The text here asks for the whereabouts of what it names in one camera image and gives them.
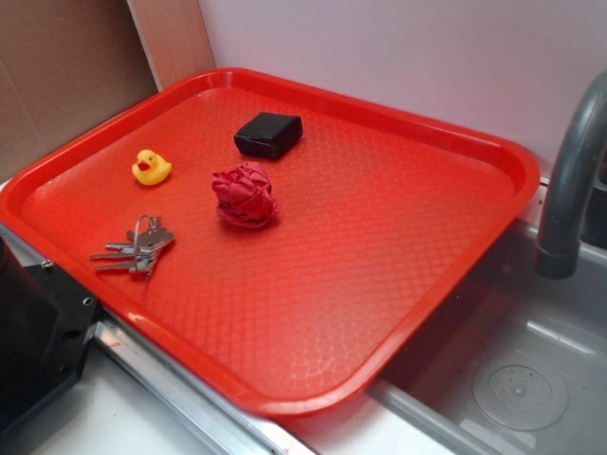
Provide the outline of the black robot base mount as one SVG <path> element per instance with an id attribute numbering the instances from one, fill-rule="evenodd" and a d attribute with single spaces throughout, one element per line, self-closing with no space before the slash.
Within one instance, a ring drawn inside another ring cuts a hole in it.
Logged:
<path id="1" fill-rule="evenodd" d="M 57 265 L 19 263 L 1 243 L 1 434 L 82 377 L 98 299 Z"/>

